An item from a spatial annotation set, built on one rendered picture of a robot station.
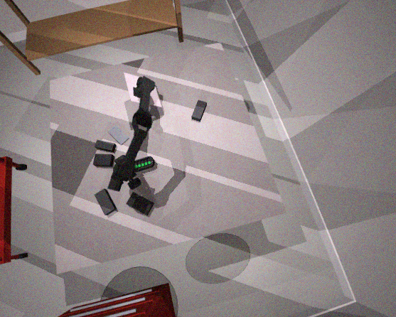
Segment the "dark grey controller unit with green rocker switches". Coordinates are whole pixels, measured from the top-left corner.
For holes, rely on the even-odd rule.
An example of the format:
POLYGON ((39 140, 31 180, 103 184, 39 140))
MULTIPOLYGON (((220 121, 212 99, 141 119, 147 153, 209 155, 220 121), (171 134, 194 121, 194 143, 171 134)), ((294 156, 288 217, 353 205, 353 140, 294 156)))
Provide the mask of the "dark grey controller unit with green rocker switches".
POLYGON ((148 168, 154 167, 154 159, 151 156, 140 158, 134 161, 134 172, 143 171, 148 168))

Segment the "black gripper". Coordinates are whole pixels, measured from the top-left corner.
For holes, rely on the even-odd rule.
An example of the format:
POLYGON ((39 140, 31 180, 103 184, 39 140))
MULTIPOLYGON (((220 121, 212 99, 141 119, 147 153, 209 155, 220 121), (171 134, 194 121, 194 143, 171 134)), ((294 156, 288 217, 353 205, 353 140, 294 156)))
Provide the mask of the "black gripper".
MULTIPOLYGON (((125 155, 120 156, 119 158, 115 159, 115 163, 117 163, 118 159, 123 159, 125 157, 125 155)), ((141 185, 141 182, 138 178, 133 179, 136 176, 135 172, 134 175, 131 177, 131 179, 129 180, 128 186, 130 187, 131 190, 134 190, 135 188, 137 188, 138 186, 141 185)))

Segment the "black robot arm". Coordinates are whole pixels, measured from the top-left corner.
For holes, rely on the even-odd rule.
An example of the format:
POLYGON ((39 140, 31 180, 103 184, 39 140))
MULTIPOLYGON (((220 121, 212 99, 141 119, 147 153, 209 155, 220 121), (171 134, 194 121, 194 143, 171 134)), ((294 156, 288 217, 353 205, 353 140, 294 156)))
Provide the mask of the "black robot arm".
POLYGON ((155 82, 146 76, 137 79, 137 87, 133 87, 135 97, 139 97, 139 110, 134 113, 132 126, 134 128, 134 138, 129 146, 126 156, 118 159, 114 165, 113 173, 107 189, 120 192, 123 181, 128 181, 134 175, 134 160, 140 149, 147 131, 151 128, 151 113, 149 112, 149 100, 151 92, 155 89, 155 82), (139 129, 138 124, 147 127, 146 131, 139 129))

